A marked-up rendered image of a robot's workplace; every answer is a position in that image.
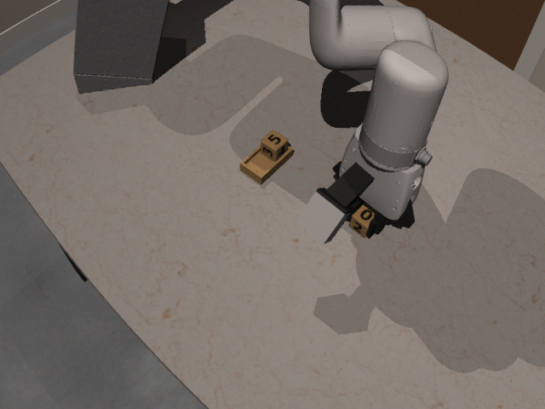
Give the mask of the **orange number cube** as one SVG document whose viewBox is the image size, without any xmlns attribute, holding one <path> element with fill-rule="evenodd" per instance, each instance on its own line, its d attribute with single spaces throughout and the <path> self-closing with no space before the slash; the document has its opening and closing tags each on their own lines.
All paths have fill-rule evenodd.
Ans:
<svg viewBox="0 0 545 409">
<path fill-rule="evenodd" d="M 367 204 L 362 204 L 353 214 L 349 227 L 363 238 L 366 237 L 370 222 L 376 217 L 376 211 Z"/>
<path fill-rule="evenodd" d="M 288 149 L 288 139 L 272 130 L 261 140 L 261 153 L 276 162 Z"/>
</svg>

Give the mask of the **wooden tray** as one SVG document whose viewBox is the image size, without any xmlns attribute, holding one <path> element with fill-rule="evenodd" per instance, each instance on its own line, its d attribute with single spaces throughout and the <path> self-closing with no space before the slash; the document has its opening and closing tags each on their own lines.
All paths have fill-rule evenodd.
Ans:
<svg viewBox="0 0 545 409">
<path fill-rule="evenodd" d="M 254 152 L 240 163 L 240 170 L 262 185 L 292 156 L 293 148 L 288 146 L 287 152 L 276 162 L 273 162 L 261 153 L 261 146 L 258 146 Z"/>
</svg>

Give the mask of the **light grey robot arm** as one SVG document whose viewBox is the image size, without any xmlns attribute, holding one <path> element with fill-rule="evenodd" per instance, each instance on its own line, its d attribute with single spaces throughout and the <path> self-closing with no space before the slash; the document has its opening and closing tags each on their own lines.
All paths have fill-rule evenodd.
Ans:
<svg viewBox="0 0 545 409">
<path fill-rule="evenodd" d="M 309 0 L 310 44 L 327 69 L 375 70 L 361 147 L 387 167 L 427 166 L 433 158 L 427 136 L 449 72 L 426 15 L 407 6 L 340 5 Z M 295 221 L 321 243 L 330 242 L 352 212 L 348 206 L 374 179 L 354 163 L 329 188 L 318 188 Z"/>
</svg>

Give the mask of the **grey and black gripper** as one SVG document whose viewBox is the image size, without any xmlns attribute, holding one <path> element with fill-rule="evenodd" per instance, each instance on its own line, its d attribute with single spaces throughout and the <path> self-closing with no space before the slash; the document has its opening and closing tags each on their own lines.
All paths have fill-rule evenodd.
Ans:
<svg viewBox="0 0 545 409">
<path fill-rule="evenodd" d="M 425 164 L 418 162 L 404 168 L 391 168 L 378 164 L 361 147 L 359 140 L 361 127 L 362 124 L 349 142 L 342 161 L 333 167 L 333 171 L 340 177 L 354 163 L 357 163 L 375 179 L 348 206 L 353 211 L 346 221 L 350 222 L 352 214 L 366 202 L 377 210 L 376 217 L 370 222 L 366 237 L 370 238 L 374 233 L 379 234 L 386 224 L 398 223 L 402 227 L 410 228 L 415 222 L 412 205 L 422 184 Z"/>
</svg>

